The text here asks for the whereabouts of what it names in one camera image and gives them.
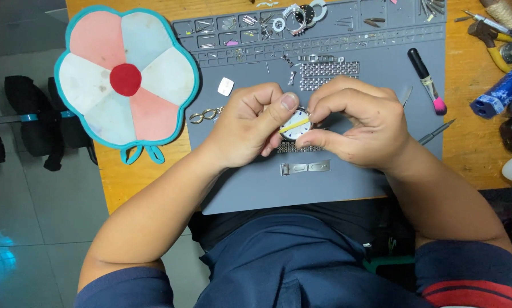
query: white fabric panel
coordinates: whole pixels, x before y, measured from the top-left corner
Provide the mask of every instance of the white fabric panel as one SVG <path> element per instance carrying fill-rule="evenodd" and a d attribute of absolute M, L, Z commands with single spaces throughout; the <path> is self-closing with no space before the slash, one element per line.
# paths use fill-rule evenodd
<path fill-rule="evenodd" d="M 58 78 L 68 102 L 83 115 L 114 92 L 110 70 L 72 53 L 62 61 Z"/>
<path fill-rule="evenodd" d="M 121 30 L 127 63 L 141 71 L 172 47 L 163 23 L 153 15 L 140 12 L 126 15 L 121 19 Z"/>
<path fill-rule="evenodd" d="M 109 143 L 124 145 L 136 140 L 128 97 L 112 91 L 85 115 L 90 129 Z"/>
<path fill-rule="evenodd" d="M 194 84 L 193 69 L 176 48 L 163 52 L 142 71 L 143 88 L 178 106 L 190 96 Z"/>

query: pink brush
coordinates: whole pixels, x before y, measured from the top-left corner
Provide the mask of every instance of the pink brush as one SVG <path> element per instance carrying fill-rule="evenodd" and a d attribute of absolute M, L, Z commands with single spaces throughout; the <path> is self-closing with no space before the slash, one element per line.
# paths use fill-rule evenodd
<path fill-rule="evenodd" d="M 410 50 L 408 50 L 408 58 L 410 58 L 413 68 L 416 69 L 417 75 L 419 76 L 419 79 L 421 79 L 421 84 L 425 87 L 427 93 L 429 93 L 430 99 L 433 100 L 434 112 L 439 116 L 445 115 L 446 112 L 448 112 L 448 108 L 438 95 L 436 88 L 434 87 L 433 79 L 430 77 L 429 71 L 423 63 L 423 60 L 421 60 L 417 49 L 410 48 Z"/>

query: wooden desk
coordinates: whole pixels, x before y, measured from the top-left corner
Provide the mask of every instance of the wooden desk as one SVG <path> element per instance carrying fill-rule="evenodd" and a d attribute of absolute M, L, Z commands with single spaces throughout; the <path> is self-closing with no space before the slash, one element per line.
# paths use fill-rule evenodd
<path fill-rule="evenodd" d="M 105 4 L 118 11 L 137 7 L 152 9 L 169 21 L 257 9 L 248 0 L 66 0 L 66 3 L 70 17 L 89 5 Z M 295 1 L 280 1 L 279 6 L 285 7 L 292 3 Z M 496 116 L 492 120 L 485 120 L 474 115 L 469 108 L 469 103 L 475 97 L 489 89 L 504 74 L 495 67 L 484 44 L 466 33 L 470 21 L 453 22 L 453 19 L 464 16 L 461 9 L 485 14 L 477 0 L 448 2 L 444 94 L 448 114 L 444 120 L 457 118 L 457 121 L 444 132 L 443 159 L 478 189 L 509 187 L 511 182 L 502 176 L 501 168 L 512 154 L 503 148 L 498 130 L 499 125 L 506 120 L 505 117 Z M 119 159 L 119 150 L 100 144 L 95 144 L 95 148 L 104 194 L 111 213 L 189 153 L 190 143 L 184 127 L 177 140 L 161 147 L 166 159 L 162 165 L 151 161 L 146 153 L 134 164 L 124 165 Z"/>

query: gray silicone mat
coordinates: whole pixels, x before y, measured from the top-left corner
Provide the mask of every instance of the gray silicone mat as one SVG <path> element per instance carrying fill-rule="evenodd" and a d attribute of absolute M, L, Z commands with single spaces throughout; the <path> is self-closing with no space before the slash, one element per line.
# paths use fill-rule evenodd
<path fill-rule="evenodd" d="M 172 22 L 180 43 L 193 55 L 201 74 L 201 88 L 197 98 L 186 109 L 186 119 L 191 114 L 202 112 L 206 108 L 224 106 L 228 101 L 217 92 L 223 77 L 234 81 L 234 89 L 249 87 L 264 82 L 277 82 L 284 92 L 294 92 L 300 97 L 302 106 L 307 106 L 313 91 L 300 91 L 300 67 L 290 68 L 280 59 L 285 54 L 292 62 L 298 55 L 331 54 L 343 56 L 346 61 L 359 61 L 360 80 L 396 91 L 402 99 L 408 87 L 413 86 L 410 100 L 406 105 L 406 119 L 410 134 L 416 139 L 442 125 L 443 118 L 434 113 L 432 102 L 421 85 L 406 53 L 411 47 L 419 50 L 441 96 L 444 95 L 444 15 L 438 15 L 430 22 L 425 15 L 418 15 L 418 1 L 362 0 L 328 2 L 328 13 L 324 19 L 308 29 L 299 37 L 289 32 L 275 35 L 276 39 L 241 44 L 247 38 L 240 34 L 254 27 L 241 27 L 242 16 L 267 17 L 269 12 L 280 16 L 282 9 L 270 9 L 213 17 L 200 17 Z M 222 20 L 236 15 L 237 28 L 221 30 Z M 350 27 L 335 26 L 335 20 L 352 17 L 353 30 Z M 364 24 L 369 17 L 386 19 L 382 28 Z M 195 29 L 195 20 L 214 23 L 217 30 L 211 33 L 186 35 L 186 31 Z M 221 46 L 220 34 L 236 32 L 237 46 Z M 215 34 L 220 44 L 216 48 L 200 49 L 200 36 Z M 294 85 L 288 86 L 290 72 L 296 71 Z M 334 115 L 328 119 L 330 130 L 343 133 L 350 128 L 345 118 Z M 192 124 L 187 120 L 191 148 L 196 148 L 210 133 L 213 121 L 205 120 Z M 436 137 L 426 147 L 438 158 L 442 157 L 442 136 Z M 302 172 L 287 176 L 280 175 L 282 163 L 314 163 L 330 159 L 331 171 Z M 314 202 L 326 202 L 384 195 L 387 181 L 383 174 L 370 169 L 361 169 L 328 151 L 304 153 L 275 153 L 269 158 L 257 158 L 242 168 L 227 171 L 211 190 L 203 203 L 204 214 L 234 212 L 239 210 L 289 206 Z"/>

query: watch face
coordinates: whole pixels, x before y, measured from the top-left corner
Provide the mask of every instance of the watch face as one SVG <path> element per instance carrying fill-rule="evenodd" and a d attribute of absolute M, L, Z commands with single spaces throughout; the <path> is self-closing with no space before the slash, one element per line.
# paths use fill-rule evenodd
<path fill-rule="evenodd" d="M 300 122 L 301 120 L 308 119 L 308 118 L 309 118 L 309 115 L 307 114 L 307 111 L 305 111 L 305 108 L 298 107 L 296 109 L 296 113 L 294 113 L 294 115 L 286 123 L 284 123 L 284 125 L 281 125 L 281 127 L 279 127 L 279 130 L 282 128 L 285 128 L 289 125 L 292 125 L 294 123 Z M 307 131 L 309 131 L 312 127 L 313 127 L 313 123 L 307 122 L 301 126 L 295 127 L 293 129 L 289 129 L 289 130 L 281 133 L 281 135 L 287 140 L 296 140 L 301 135 L 303 135 Z"/>

